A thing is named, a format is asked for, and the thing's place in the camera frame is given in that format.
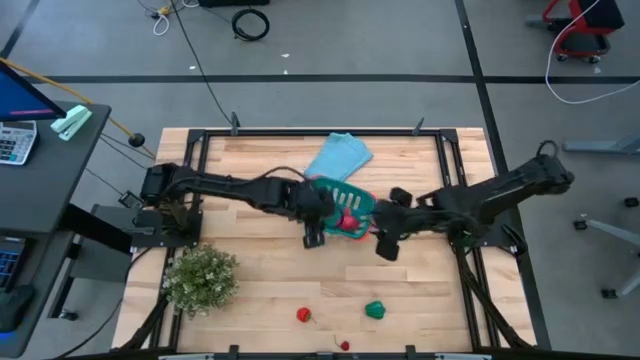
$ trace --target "green basket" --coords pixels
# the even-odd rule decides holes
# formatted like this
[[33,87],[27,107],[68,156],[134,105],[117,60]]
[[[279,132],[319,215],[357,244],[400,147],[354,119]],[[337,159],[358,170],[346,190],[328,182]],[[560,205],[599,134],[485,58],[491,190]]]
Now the green basket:
[[[376,204],[375,196],[353,185],[327,177],[314,178],[313,183],[318,188],[328,189],[333,195],[336,207],[340,209],[333,216],[324,220],[324,231],[329,234],[340,234],[357,240],[364,239],[371,225],[371,212]],[[351,211],[351,216],[355,217],[359,223],[358,228],[354,231],[345,231],[337,227],[342,214],[347,208]]]

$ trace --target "stapler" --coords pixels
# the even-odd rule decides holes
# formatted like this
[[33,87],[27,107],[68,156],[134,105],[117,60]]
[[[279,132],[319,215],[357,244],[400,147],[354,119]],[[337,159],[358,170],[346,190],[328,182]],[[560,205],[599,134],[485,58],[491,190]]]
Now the stapler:
[[51,129],[59,133],[58,137],[64,141],[69,141],[76,132],[91,117],[91,111],[82,105],[78,105],[67,111],[67,117],[58,119],[51,124]]

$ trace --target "keyboard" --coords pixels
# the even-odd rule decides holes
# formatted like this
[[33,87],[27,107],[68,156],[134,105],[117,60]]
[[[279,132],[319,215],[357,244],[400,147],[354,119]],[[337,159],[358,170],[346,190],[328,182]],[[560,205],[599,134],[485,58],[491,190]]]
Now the keyboard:
[[13,287],[26,257],[27,239],[0,236],[0,292]]

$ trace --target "small red object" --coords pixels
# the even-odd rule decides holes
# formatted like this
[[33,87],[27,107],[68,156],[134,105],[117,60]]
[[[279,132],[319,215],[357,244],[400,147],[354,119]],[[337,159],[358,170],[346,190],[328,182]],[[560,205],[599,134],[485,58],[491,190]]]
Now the small red object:
[[301,322],[307,322],[311,320],[311,310],[309,310],[309,308],[300,308],[296,313],[296,317]]
[[349,351],[349,342],[348,341],[343,341],[341,344],[338,344],[338,340],[336,339],[336,336],[333,335],[333,342],[338,345],[340,347],[340,349],[342,349],[343,351]]
[[351,215],[351,210],[349,208],[344,209],[338,228],[343,231],[355,231],[359,225],[358,219]]

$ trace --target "green toy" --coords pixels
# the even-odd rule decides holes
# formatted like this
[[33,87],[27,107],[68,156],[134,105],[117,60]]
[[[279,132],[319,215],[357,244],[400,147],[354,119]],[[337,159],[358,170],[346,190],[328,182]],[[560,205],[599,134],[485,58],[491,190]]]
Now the green toy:
[[364,307],[364,312],[368,317],[381,320],[384,317],[384,313],[387,310],[384,308],[380,301],[374,301],[372,303],[367,304]]

